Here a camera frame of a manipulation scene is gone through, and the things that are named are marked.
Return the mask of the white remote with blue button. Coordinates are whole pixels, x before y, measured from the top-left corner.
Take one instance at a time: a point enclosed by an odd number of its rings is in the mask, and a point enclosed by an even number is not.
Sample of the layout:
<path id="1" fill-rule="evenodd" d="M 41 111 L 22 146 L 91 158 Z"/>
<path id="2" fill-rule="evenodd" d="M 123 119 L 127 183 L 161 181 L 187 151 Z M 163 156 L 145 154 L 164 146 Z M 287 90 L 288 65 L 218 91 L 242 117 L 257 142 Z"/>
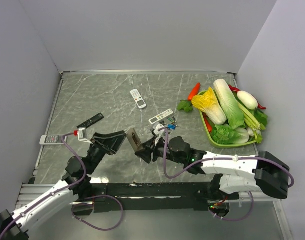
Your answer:
<path id="1" fill-rule="evenodd" d="M 126 134 L 127 139 L 135 152 L 142 151 L 144 149 L 141 139 L 134 128 L 129 129 Z"/>

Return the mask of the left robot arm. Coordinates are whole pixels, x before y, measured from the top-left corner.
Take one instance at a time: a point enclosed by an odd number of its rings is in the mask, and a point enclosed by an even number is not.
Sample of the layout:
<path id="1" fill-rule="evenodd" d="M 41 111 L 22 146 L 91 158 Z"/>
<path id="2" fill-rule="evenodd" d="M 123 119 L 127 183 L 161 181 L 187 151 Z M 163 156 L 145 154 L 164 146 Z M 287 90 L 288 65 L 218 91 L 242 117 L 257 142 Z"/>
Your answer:
<path id="1" fill-rule="evenodd" d="M 27 240 L 28 231 L 59 212 L 65 206 L 76 201 L 92 199 L 94 185 L 90 175 L 93 174 L 105 155 L 115 155 L 124 143 L 127 134 L 118 131 L 110 134 L 95 133 L 88 140 L 85 129 L 73 132 L 83 143 L 89 144 L 85 157 L 80 157 L 67 143 L 65 134 L 62 143 L 73 153 L 65 169 L 65 175 L 52 188 L 29 204 L 9 212 L 0 213 L 0 240 Z"/>

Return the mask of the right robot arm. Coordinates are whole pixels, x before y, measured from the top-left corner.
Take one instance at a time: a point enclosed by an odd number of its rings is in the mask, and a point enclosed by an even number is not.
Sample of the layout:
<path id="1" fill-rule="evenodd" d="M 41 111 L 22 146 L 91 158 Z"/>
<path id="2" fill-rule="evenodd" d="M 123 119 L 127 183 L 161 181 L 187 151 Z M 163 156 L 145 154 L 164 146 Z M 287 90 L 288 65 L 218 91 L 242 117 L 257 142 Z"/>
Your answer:
<path id="1" fill-rule="evenodd" d="M 290 167 L 267 151 L 250 156 L 220 155 L 191 148 L 180 136 L 170 141 L 154 136 L 145 143 L 132 136 L 129 141 L 135 155 L 148 164 L 162 158 L 165 164 L 183 165 L 183 171 L 193 175 L 213 174 L 210 191 L 216 199 L 239 192 L 261 192 L 284 200 L 295 183 Z"/>

